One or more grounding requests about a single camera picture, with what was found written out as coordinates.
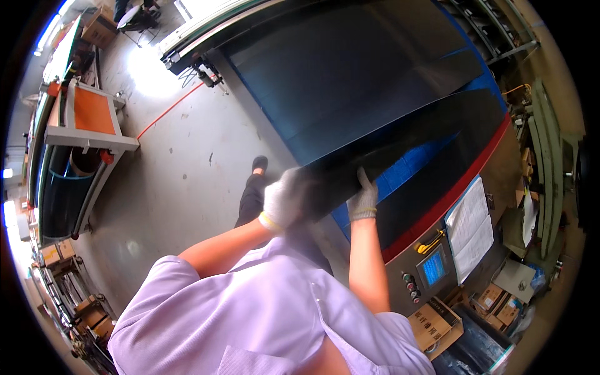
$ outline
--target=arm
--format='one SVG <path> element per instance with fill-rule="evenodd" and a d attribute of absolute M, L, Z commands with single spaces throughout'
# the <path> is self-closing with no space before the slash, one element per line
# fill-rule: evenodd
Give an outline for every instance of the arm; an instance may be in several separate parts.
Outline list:
<path fill-rule="evenodd" d="M 264 211 L 257 219 L 193 245 L 179 257 L 201 278 L 229 271 L 249 250 L 273 238 L 298 216 L 302 196 L 301 189 L 294 189 L 297 170 L 288 169 L 279 181 L 265 188 Z"/>
<path fill-rule="evenodd" d="M 224 274 L 245 253 L 273 236 L 273 232 L 263 227 L 258 219 L 254 219 L 248 224 L 193 245 L 179 257 L 189 262 L 202 278 Z"/>
<path fill-rule="evenodd" d="M 373 314 L 389 311 L 388 275 L 375 218 L 350 224 L 350 290 Z"/>
<path fill-rule="evenodd" d="M 390 311 L 388 275 L 379 247 L 375 213 L 377 185 L 358 170 L 362 190 L 350 198 L 350 290 L 373 314 Z"/>

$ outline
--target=hand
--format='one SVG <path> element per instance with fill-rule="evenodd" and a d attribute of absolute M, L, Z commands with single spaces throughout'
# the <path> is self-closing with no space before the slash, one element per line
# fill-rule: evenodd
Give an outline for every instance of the hand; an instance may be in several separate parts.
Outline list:
<path fill-rule="evenodd" d="M 299 181 L 298 170 L 298 167 L 288 169 L 279 181 L 265 188 L 265 203 L 259 221 L 272 232 L 282 232 L 300 214 L 306 186 Z"/>
<path fill-rule="evenodd" d="M 369 181 L 363 167 L 358 169 L 357 175 L 362 189 L 346 202 L 350 221 L 373 218 L 377 212 L 377 184 Z"/>

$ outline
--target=orange cable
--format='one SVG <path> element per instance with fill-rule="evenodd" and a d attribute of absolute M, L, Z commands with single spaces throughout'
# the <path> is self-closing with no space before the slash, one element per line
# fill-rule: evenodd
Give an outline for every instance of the orange cable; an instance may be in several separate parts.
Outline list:
<path fill-rule="evenodd" d="M 179 98 L 178 101 L 176 101 L 175 103 L 173 103 L 169 108 L 167 108 L 166 111 L 164 111 L 163 113 L 161 113 L 161 115 L 159 117 L 157 117 L 154 121 L 152 121 L 144 130 L 142 130 L 142 132 L 140 134 L 137 135 L 136 139 L 140 139 L 140 137 L 142 135 L 144 135 L 144 133 L 146 132 L 146 130 L 150 129 L 150 127 L 154 124 L 157 123 L 158 120 L 160 120 L 161 118 L 163 118 L 164 115 L 166 115 L 170 110 L 173 109 L 173 107 L 175 107 L 177 104 L 179 104 L 180 101 L 182 101 L 183 99 L 187 98 L 188 95 L 190 95 L 192 92 L 194 92 L 198 87 L 204 85 L 204 82 L 200 82 L 196 87 L 194 87 L 193 89 L 191 89 L 187 94 L 185 94 L 184 96 L 182 96 L 181 98 Z"/>
<path fill-rule="evenodd" d="M 525 88 L 526 88 L 526 89 L 529 91 L 529 93 L 531 93 L 531 86 L 530 86 L 530 85 L 528 85 L 527 83 L 524 83 L 524 84 L 522 84 L 521 86 L 517 86 L 517 87 L 515 87 L 515 88 L 514 88 L 514 89 L 512 89 L 512 90 L 508 90 L 508 91 L 506 91 L 506 92 L 503 92 L 503 93 L 502 93 L 502 95 L 505 95 L 505 94 L 508 94 L 508 93 L 510 93 L 510 92 L 513 92 L 513 91 L 515 91 L 516 89 L 520 89 L 521 87 L 525 87 Z"/>

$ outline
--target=paper document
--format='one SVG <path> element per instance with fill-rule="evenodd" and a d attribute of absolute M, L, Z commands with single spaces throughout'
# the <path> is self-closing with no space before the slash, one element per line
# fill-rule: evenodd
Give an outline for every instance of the paper document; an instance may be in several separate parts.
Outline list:
<path fill-rule="evenodd" d="M 484 185 L 478 175 L 445 218 L 458 282 L 462 284 L 494 243 Z"/>
<path fill-rule="evenodd" d="M 531 242 L 532 232 L 535 228 L 535 219 L 538 216 L 538 209 L 533 205 L 533 199 L 529 188 L 526 188 L 525 198 L 523 199 L 523 244 L 525 248 Z"/>

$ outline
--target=short sleeve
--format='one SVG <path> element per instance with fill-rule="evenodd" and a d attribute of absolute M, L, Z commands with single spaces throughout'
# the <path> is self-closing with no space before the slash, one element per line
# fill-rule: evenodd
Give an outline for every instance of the short sleeve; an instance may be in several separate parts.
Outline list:
<path fill-rule="evenodd" d="M 409 320 L 406 316 L 393 313 L 377 313 L 375 318 L 397 339 L 402 339 L 409 343 L 411 346 L 419 350 L 419 346 L 416 343 L 415 334 L 412 331 Z"/>
<path fill-rule="evenodd" d="M 431 361 L 419 349 L 415 334 L 406 316 L 385 312 L 375 314 L 375 318 L 398 341 L 402 348 L 405 373 L 435 375 Z"/>
<path fill-rule="evenodd" d="M 199 280 L 198 273 L 187 261 L 173 255 L 158 259 L 121 314 L 115 332 L 135 323 L 169 297 Z"/>

